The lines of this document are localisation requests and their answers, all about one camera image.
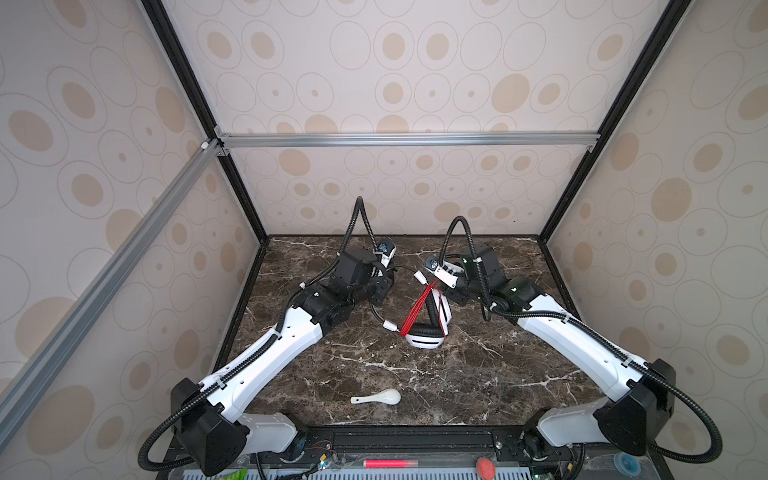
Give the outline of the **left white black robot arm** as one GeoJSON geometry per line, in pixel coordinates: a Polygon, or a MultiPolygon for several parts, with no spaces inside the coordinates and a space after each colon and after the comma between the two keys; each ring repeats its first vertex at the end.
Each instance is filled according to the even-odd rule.
{"type": "Polygon", "coordinates": [[[184,379],[173,388],[170,416],[139,448],[141,469],[196,464],[213,476],[255,452],[262,423],[246,414],[250,403],[292,360],[347,321],[356,305],[380,301],[391,285],[386,265],[394,247],[378,241],[369,249],[350,247],[358,222],[369,222],[362,197],[334,260],[289,297],[279,321],[229,364],[198,383],[184,379]]]}

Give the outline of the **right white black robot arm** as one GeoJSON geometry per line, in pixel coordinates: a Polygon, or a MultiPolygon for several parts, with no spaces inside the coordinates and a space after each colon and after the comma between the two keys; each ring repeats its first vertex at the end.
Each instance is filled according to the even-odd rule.
{"type": "Polygon", "coordinates": [[[462,227],[467,248],[457,264],[441,250],[426,266],[459,304],[477,301],[485,318],[499,316],[543,340],[585,373],[601,390],[601,398],[567,408],[541,408],[523,427],[519,443],[533,461],[543,461],[557,448],[572,444],[610,444],[642,456],[654,451],[688,464],[706,464],[722,454],[723,437],[711,416],[679,389],[674,368],[658,359],[649,362],[599,334],[567,311],[538,284],[505,276],[495,252],[477,243],[468,221],[455,217],[447,230],[462,227]],[[685,405],[703,424],[709,446],[685,454],[656,443],[674,413],[685,405]]]}

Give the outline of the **white black headphones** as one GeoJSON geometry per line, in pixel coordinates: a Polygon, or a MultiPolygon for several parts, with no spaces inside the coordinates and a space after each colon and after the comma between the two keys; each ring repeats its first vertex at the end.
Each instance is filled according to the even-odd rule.
{"type": "Polygon", "coordinates": [[[399,265],[387,268],[394,274],[401,269],[412,273],[413,278],[424,286],[424,290],[414,301],[405,320],[398,325],[382,317],[374,305],[370,305],[369,310],[383,328],[397,333],[412,347],[424,350],[437,349],[448,337],[453,318],[447,296],[437,287],[437,281],[429,282],[420,270],[399,265]]]}

